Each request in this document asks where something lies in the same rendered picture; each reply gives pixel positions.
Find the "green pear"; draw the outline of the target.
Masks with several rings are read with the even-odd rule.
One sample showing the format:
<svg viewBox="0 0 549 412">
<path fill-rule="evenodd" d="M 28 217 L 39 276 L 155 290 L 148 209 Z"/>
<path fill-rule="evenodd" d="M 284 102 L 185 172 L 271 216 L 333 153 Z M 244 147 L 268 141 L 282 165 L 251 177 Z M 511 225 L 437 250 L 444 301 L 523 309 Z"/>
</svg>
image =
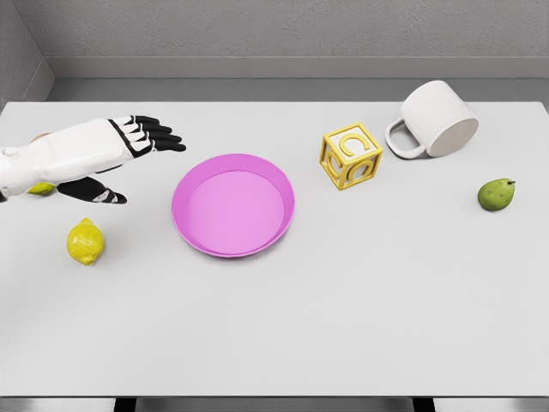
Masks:
<svg viewBox="0 0 549 412">
<path fill-rule="evenodd" d="M 505 209 L 513 200 L 516 182 L 511 179 L 496 179 L 482 185 L 477 194 L 480 206 L 488 211 Z"/>
</svg>

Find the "yellow letter block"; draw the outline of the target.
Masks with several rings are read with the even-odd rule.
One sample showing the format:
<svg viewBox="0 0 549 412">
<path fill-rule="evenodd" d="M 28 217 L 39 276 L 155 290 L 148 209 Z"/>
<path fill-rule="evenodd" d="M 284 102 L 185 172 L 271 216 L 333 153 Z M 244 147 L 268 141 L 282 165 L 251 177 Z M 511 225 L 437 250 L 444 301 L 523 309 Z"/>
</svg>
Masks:
<svg viewBox="0 0 549 412">
<path fill-rule="evenodd" d="M 323 135 L 319 163 L 335 187 L 343 191 L 372 179 L 383 148 L 360 122 Z"/>
</svg>

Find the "yellow lemon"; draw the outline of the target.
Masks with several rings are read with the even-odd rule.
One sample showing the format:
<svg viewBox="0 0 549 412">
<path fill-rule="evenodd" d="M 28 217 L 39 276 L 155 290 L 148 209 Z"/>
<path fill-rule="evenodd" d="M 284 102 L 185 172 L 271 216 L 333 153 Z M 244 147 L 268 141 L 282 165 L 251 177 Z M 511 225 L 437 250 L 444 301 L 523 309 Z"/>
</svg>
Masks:
<svg viewBox="0 0 549 412">
<path fill-rule="evenodd" d="M 89 218 L 83 218 L 72 227 L 66 240 L 69 256 L 84 265 L 93 264 L 104 251 L 104 247 L 103 233 Z"/>
</svg>

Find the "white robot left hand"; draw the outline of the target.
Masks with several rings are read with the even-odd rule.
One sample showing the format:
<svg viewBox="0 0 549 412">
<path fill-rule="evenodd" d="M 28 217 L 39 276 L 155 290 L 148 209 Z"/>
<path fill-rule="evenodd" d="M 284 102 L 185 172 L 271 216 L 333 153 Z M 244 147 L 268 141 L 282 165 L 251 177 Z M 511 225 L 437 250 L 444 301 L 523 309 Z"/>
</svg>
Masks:
<svg viewBox="0 0 549 412">
<path fill-rule="evenodd" d="M 128 115 L 98 118 L 44 136 L 51 151 L 44 161 L 48 182 L 61 194 L 89 203 L 125 204 L 127 198 L 94 179 L 144 155 L 184 152 L 182 138 L 156 118 Z"/>
</svg>

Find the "white ribbed mug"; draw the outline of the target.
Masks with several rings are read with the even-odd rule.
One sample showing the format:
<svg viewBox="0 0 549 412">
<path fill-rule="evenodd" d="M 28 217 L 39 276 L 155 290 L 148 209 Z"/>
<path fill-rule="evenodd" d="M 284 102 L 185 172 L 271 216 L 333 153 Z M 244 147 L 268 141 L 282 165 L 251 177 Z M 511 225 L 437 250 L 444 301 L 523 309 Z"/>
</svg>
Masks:
<svg viewBox="0 0 549 412">
<path fill-rule="evenodd" d="M 413 149 L 398 148 L 391 133 L 405 126 L 418 142 Z M 427 82 L 415 89 L 402 103 L 400 117 L 390 124 L 385 141 L 390 150 L 406 160 L 423 154 L 443 157 L 466 145 L 480 126 L 478 116 L 444 81 Z"/>
</svg>

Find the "pink round plate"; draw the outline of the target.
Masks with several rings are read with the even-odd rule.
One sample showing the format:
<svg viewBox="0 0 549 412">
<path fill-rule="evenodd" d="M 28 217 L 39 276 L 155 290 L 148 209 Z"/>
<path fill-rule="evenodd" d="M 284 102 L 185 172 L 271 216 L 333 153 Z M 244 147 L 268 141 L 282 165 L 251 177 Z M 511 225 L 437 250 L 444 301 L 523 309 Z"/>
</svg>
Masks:
<svg viewBox="0 0 549 412">
<path fill-rule="evenodd" d="M 240 258 L 282 237 L 295 210 L 289 178 L 251 154 L 223 154 L 190 169 L 172 195 L 172 221 L 192 247 Z"/>
</svg>

